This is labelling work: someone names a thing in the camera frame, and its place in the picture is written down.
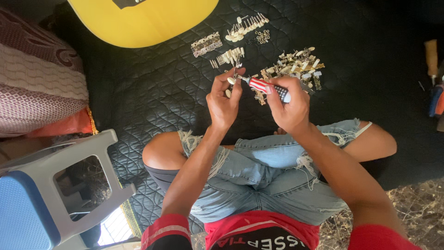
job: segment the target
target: acoustic guitar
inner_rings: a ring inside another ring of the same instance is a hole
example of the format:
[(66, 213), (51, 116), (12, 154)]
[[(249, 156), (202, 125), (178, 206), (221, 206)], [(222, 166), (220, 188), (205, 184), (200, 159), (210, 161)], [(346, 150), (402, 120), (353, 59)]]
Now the acoustic guitar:
[(68, 0), (103, 41), (140, 48), (166, 41), (203, 21), (218, 0)]

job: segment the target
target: black quilted mat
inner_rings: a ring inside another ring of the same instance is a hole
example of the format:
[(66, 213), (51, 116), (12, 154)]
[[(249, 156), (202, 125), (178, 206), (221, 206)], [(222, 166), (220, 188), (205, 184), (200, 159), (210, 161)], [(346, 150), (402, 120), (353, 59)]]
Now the black quilted mat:
[[(237, 16), (264, 13), (270, 42), (245, 48), (247, 74), (254, 75), (277, 60), (283, 50), (316, 47), (325, 63), (323, 89), (311, 98), (310, 119), (318, 125), (358, 117), (389, 131), (398, 153), (365, 164), (385, 189), (444, 175), (444, 134), (427, 117), (429, 88), (419, 28), (390, 6), (374, 1), (220, 0), (216, 9), (191, 30), (148, 48), (106, 44), (92, 35), (69, 6), (55, 12), (53, 30), (83, 59), (90, 106), (99, 130), (113, 128), (119, 142), (109, 155), (122, 184), (134, 183), (130, 199), (143, 232), (160, 215), (163, 192), (145, 171), (141, 153), (157, 133), (192, 129), (203, 134), (209, 125), (205, 96), (213, 78), (229, 69), (213, 69), (209, 59), (233, 48), (231, 42), (195, 58), (191, 43), (219, 31), (223, 36)], [(260, 106), (244, 85), (239, 115), (223, 143), (257, 138), (277, 128), (269, 107)], [(191, 231), (202, 224), (190, 218)]]

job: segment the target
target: light blue jeans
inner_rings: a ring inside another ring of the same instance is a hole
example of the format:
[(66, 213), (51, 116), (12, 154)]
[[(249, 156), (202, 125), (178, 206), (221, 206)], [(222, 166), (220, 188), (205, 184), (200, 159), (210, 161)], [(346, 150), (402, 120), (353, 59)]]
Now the light blue jeans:
[[(344, 148), (360, 134), (359, 120), (347, 120), (318, 129)], [(179, 131), (189, 156), (201, 137)], [(305, 150), (287, 135), (254, 140), (239, 139), (234, 150), (219, 147), (205, 187), (191, 213), (204, 223), (251, 210), (287, 215), (320, 225), (346, 203), (328, 184), (319, 182), (319, 170)]]

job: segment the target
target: screwdriver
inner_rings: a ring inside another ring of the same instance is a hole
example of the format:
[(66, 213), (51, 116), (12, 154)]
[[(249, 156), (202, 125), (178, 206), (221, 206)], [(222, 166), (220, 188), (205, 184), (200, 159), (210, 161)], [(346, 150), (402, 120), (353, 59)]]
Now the screwdriver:
[[(247, 78), (247, 77), (238, 76), (238, 78), (246, 81), (250, 87), (255, 88), (255, 89), (262, 91), (264, 93), (267, 93), (265, 86), (271, 85), (276, 89), (282, 102), (289, 103), (291, 101), (290, 93), (288, 93), (288, 89), (286, 89), (286, 88), (272, 85), (264, 80), (260, 80), (255, 77)], [(231, 84), (234, 85), (236, 81), (234, 80), (234, 78), (229, 77), (228, 82), (230, 82)]]

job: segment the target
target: person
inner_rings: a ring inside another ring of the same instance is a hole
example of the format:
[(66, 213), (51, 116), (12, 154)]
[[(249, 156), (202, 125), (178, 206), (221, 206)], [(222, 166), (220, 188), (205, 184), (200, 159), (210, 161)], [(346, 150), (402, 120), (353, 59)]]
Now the person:
[(161, 217), (143, 233), (142, 250), (191, 250), (190, 213), (205, 225), (207, 250), (314, 250), (319, 225), (346, 206), (353, 213), (349, 249), (419, 249), (359, 164), (394, 154), (390, 134), (357, 119), (316, 127), (298, 79), (281, 77), (270, 82), (288, 89), (290, 103), (267, 87), (278, 133), (220, 146), (242, 94), (237, 79), (231, 98), (224, 95), (233, 73), (217, 76), (206, 96), (212, 124), (203, 137), (161, 133), (144, 148), (143, 162), (166, 195)]

